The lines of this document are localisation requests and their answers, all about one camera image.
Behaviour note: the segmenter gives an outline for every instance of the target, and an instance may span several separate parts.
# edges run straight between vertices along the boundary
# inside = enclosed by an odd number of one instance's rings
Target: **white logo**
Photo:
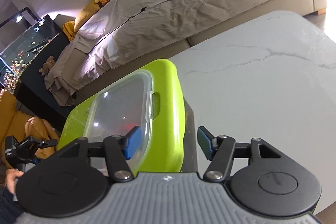
[[[165,181],[170,181],[170,180],[173,179],[173,177],[170,176],[170,175],[166,175],[166,176],[163,177],[163,179],[164,179]]]

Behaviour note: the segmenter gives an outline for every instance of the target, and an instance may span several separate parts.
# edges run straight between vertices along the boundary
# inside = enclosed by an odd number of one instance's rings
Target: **person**
[[[0,223],[12,224],[23,213],[18,202],[13,201],[15,194],[15,180],[23,175],[16,169],[6,171],[6,184],[0,191]]]

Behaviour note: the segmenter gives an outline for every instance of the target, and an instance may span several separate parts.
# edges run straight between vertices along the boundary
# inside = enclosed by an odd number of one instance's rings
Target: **orange leather chair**
[[[16,98],[8,90],[2,89],[0,92],[0,144],[1,160],[8,167],[11,165],[4,157],[5,137],[15,136],[21,142],[28,136],[33,136],[38,140],[57,139],[59,137],[53,127],[43,119],[31,117],[21,111],[16,111]],[[36,152],[38,158],[45,159],[55,152],[54,147],[39,149]]]

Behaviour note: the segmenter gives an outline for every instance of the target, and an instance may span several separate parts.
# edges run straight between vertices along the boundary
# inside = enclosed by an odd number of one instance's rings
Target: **dark sleeve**
[[[17,202],[13,201],[13,194],[7,187],[0,191],[0,223],[12,224],[23,213]]]

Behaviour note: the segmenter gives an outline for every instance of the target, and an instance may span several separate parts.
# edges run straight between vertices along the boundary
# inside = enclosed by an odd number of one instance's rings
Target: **sofa leg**
[[[327,9],[324,8],[324,9],[317,10],[317,11],[314,12],[313,14],[314,14],[314,15],[322,15],[322,14],[325,14],[326,12],[327,12]]]

